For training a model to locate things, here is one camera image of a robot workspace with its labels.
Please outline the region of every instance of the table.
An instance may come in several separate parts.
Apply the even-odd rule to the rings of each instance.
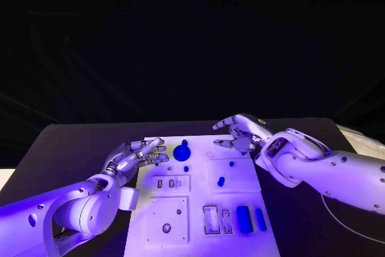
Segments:
[[[332,120],[305,118],[269,122],[277,130],[299,129],[334,150],[354,152]],[[0,206],[85,180],[100,172],[106,157],[122,142],[152,136],[225,134],[227,129],[212,130],[214,123],[49,125],[2,189]],[[257,173],[282,256],[384,256],[385,245],[362,238],[339,225],[326,211],[319,193],[306,183],[292,189],[260,167]],[[127,186],[135,187],[136,180]],[[354,230],[385,241],[384,215],[332,199],[326,202],[336,217]],[[130,215],[130,212],[119,211],[107,231],[67,256],[123,256]]]

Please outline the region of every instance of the black backdrop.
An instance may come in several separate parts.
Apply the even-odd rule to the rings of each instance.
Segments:
[[[384,139],[384,0],[2,0],[3,167],[52,123],[329,117]]]

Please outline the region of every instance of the blue object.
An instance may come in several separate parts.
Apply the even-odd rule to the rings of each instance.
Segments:
[[[188,147],[186,139],[184,139],[182,145],[175,148],[173,155],[175,159],[179,161],[185,161],[188,158],[191,158],[191,149]]]
[[[221,176],[218,181],[218,186],[224,186],[225,184],[225,178]]]
[[[267,231],[267,223],[266,223],[266,218],[263,217],[263,210],[257,209],[256,214],[257,214],[257,222],[259,222],[260,229],[263,231]]]
[[[251,223],[251,212],[248,211],[247,206],[237,207],[237,217],[238,217],[238,224],[241,233],[248,234],[253,230],[253,223]]]

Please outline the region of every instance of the cable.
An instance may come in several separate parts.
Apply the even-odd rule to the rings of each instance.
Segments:
[[[325,202],[325,198],[323,198],[323,194],[321,195],[321,197],[322,197],[322,199],[323,199],[323,205],[325,205],[325,207],[326,207],[326,209],[328,209],[328,212],[329,212],[331,215],[334,216],[335,220],[341,223],[341,225],[342,225],[348,230],[351,230],[354,233],[357,233],[358,235],[364,236],[367,239],[370,239],[370,240],[372,240],[372,241],[377,241],[377,242],[385,244],[384,241],[377,240],[377,239],[371,238],[370,236],[365,236],[365,235],[362,235],[361,233],[358,233],[354,229],[351,229],[351,228],[341,222],[341,220],[336,218],[336,216],[334,215],[334,212],[331,211],[331,209],[329,209],[329,207],[328,207],[328,204],[326,204],[326,202]]]

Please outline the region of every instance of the robotic hand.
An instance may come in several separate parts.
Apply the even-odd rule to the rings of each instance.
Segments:
[[[313,137],[295,129],[274,133],[269,123],[241,113],[214,125],[230,125],[234,140],[215,144],[238,151],[261,152],[256,164],[287,187],[305,181],[325,196],[385,214],[385,161],[345,151],[332,151]]]
[[[123,185],[140,167],[169,161],[159,153],[163,143],[158,138],[122,144],[87,181],[0,207],[0,256],[64,256],[101,234],[117,210],[137,206],[139,190]],[[65,230],[57,237],[52,220]]]

